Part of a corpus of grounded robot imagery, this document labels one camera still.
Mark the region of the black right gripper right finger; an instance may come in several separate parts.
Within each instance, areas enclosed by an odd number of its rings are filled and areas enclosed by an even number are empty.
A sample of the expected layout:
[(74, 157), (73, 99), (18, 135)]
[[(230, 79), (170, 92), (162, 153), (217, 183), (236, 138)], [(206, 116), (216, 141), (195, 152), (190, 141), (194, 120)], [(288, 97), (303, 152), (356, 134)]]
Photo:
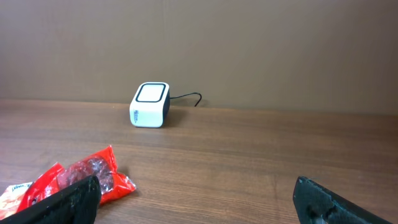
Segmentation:
[(304, 176), (296, 180), (293, 202), (301, 224), (390, 224)]

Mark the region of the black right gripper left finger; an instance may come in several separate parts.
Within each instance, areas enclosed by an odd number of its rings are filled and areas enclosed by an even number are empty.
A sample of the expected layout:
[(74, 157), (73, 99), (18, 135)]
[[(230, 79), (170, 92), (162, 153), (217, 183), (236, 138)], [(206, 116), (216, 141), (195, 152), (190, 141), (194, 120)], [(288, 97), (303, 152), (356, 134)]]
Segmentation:
[(101, 187), (91, 175), (23, 209), (1, 224), (94, 224)]

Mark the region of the red candy bag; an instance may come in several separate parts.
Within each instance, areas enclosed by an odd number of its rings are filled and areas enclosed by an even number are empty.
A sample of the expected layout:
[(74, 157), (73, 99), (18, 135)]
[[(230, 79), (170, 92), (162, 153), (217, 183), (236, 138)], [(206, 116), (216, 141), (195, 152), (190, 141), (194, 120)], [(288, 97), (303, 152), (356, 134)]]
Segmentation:
[(99, 180), (100, 204), (122, 198), (136, 190), (133, 181), (118, 172), (113, 148), (108, 146), (67, 168), (59, 163), (54, 164), (28, 188), (17, 210), (20, 212), (91, 175)]

